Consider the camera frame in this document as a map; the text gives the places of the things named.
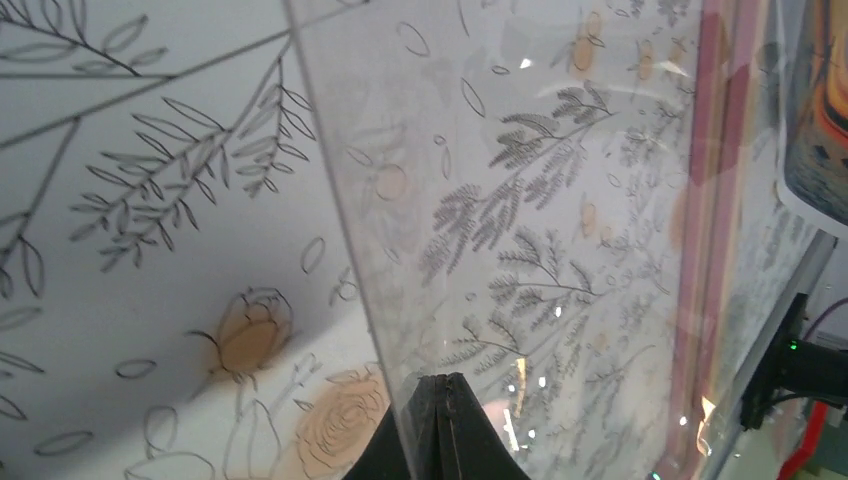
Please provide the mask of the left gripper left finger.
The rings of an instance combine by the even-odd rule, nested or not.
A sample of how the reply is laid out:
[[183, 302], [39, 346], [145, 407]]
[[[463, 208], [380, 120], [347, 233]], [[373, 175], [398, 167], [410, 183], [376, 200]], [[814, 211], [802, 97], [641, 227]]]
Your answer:
[[442, 479], [438, 407], [447, 376], [418, 379], [401, 407], [391, 407], [345, 480]]

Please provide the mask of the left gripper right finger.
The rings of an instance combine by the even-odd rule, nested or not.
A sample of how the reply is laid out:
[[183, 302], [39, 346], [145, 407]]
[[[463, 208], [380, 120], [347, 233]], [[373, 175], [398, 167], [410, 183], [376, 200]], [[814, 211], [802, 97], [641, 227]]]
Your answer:
[[445, 377], [445, 478], [528, 479], [461, 373]]

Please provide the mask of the pink photo frame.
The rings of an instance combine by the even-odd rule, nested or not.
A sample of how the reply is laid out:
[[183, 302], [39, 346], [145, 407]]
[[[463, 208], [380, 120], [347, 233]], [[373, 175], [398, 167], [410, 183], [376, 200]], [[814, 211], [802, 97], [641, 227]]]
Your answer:
[[534, 479], [695, 479], [719, 165], [769, 1], [287, 1], [397, 404], [459, 372]]

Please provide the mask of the sunset photo print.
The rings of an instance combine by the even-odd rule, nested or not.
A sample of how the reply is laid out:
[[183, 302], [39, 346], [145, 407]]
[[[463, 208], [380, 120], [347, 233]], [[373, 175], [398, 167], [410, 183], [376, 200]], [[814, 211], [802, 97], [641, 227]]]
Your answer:
[[781, 202], [816, 228], [847, 239], [847, 3], [781, 1], [785, 152]]

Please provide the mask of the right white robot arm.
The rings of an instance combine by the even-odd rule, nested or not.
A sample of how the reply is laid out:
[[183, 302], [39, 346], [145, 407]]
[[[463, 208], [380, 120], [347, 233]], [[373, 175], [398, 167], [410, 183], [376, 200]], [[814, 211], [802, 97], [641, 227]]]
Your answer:
[[759, 429], [774, 407], [789, 400], [847, 405], [847, 351], [801, 337], [808, 299], [804, 293], [794, 297], [742, 395], [739, 422], [745, 430]]

